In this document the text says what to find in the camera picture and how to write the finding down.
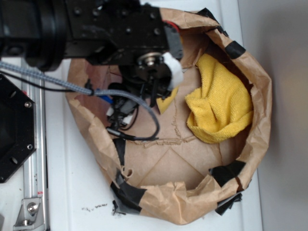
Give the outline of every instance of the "black metal bracket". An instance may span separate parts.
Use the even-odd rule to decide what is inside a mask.
[[[35,151],[35,103],[0,74],[0,183]]]

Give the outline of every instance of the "yellow microfiber towel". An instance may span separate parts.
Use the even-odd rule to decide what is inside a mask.
[[[241,80],[204,54],[197,62],[202,86],[185,97],[191,109],[187,126],[206,143],[236,136],[252,122],[251,96]]]

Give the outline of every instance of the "screw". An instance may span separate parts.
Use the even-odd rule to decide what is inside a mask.
[[[156,17],[157,17],[157,15],[154,12],[150,13],[150,18],[151,19],[155,19]]]
[[[128,11],[127,10],[122,10],[122,16],[123,17],[126,17],[126,16],[128,16]]]
[[[160,29],[159,28],[155,28],[154,29],[154,34],[155,35],[160,35]]]
[[[28,225],[30,225],[30,221],[29,221],[29,219],[26,219],[26,220],[23,220],[23,221],[21,222],[21,224],[22,224],[23,226],[28,226]]]
[[[126,28],[126,34],[128,34],[128,35],[131,34],[131,28],[130,27]]]
[[[75,8],[74,8],[74,14],[75,14],[76,16],[80,16],[81,13],[82,13],[82,9],[81,9],[81,8],[79,8],[79,7],[75,7]]]
[[[35,214],[38,211],[39,206],[35,203],[30,203],[27,206],[28,212],[31,214]]]
[[[92,10],[92,14],[93,14],[94,17],[98,17],[98,16],[101,15],[101,12],[100,12],[99,9],[94,8],[94,9]]]
[[[32,107],[32,103],[31,103],[31,102],[26,102],[26,103],[25,103],[25,107],[26,107],[26,108]]]

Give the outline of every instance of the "metal bracket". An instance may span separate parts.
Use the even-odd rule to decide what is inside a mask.
[[[35,151],[35,103],[0,74],[0,183]]]
[[[0,214],[0,231],[2,230],[4,224],[4,217]]]
[[[44,225],[43,206],[41,198],[23,199],[14,231],[34,230]]]

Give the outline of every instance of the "paper bag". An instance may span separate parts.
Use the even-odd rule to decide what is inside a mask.
[[[251,54],[228,37],[207,9],[198,14],[161,9],[161,14],[180,28],[185,74],[166,112],[160,115],[154,108],[161,125],[158,140],[117,139],[105,129],[109,125],[107,102],[79,93],[66,96],[81,134],[111,185],[117,209],[182,225],[214,209],[222,214],[241,199],[240,192],[248,187],[269,145],[271,79]],[[240,78],[254,106],[252,125],[219,144],[200,141],[186,125],[190,111],[184,97],[201,85],[195,63],[204,52]],[[121,82],[115,66],[91,66],[84,60],[73,60],[68,81],[84,86],[88,78],[94,89]],[[140,109],[127,133],[148,136],[154,129],[150,116]]]

